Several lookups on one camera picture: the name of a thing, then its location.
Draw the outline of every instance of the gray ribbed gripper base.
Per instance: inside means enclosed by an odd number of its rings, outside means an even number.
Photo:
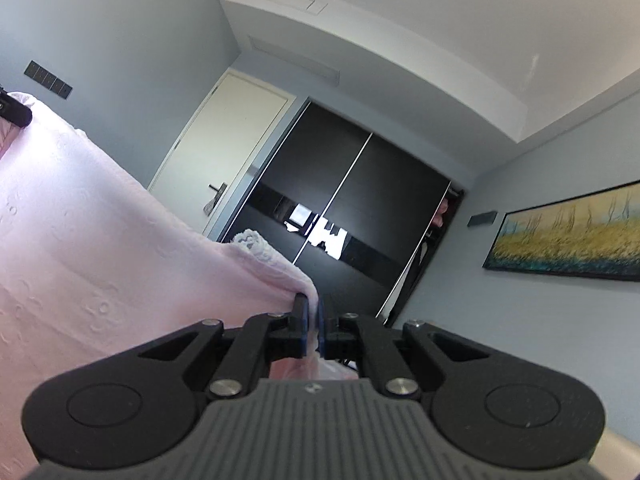
[[[586,462],[498,468],[445,440],[410,400],[369,380],[260,380],[250,396],[209,405],[178,446],[141,465],[81,471],[43,463],[28,480],[602,480]]]

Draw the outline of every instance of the framed painting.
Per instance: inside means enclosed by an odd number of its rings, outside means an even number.
[[[640,181],[507,213],[483,267],[640,281]]]

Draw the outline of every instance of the wall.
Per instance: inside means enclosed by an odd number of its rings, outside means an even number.
[[[640,179],[640,94],[482,177],[396,326],[444,328],[590,385],[613,430],[640,442],[640,283],[482,269],[500,227],[472,214],[542,205]]]
[[[474,183],[474,174],[468,168],[450,158],[450,156],[428,143],[425,139],[420,138],[416,133],[348,97],[348,95],[331,86],[320,76],[261,52],[243,52],[233,63],[232,68],[281,88],[295,95],[296,100],[276,126],[270,138],[254,159],[250,172],[242,178],[227,205],[220,213],[209,234],[211,240],[218,239],[234,208],[251,185],[255,170],[260,168],[268,158],[269,153],[287,131],[308,98],[385,137],[385,139],[407,150],[449,177],[457,186],[469,188]]]
[[[218,0],[2,0],[0,84],[37,96],[144,186],[238,55]],[[67,101],[22,73],[67,81]]]

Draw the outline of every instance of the pink blanket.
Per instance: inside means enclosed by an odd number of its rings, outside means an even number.
[[[237,326],[290,310],[296,292],[318,300],[259,235],[217,244],[191,231],[84,132],[12,95],[33,122],[0,153],[2,480],[35,464],[20,409],[47,378],[206,317]]]

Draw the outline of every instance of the white ceiling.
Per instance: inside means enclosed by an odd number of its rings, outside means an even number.
[[[640,0],[316,1],[224,3],[243,48],[339,70],[343,91],[479,173],[640,88]]]

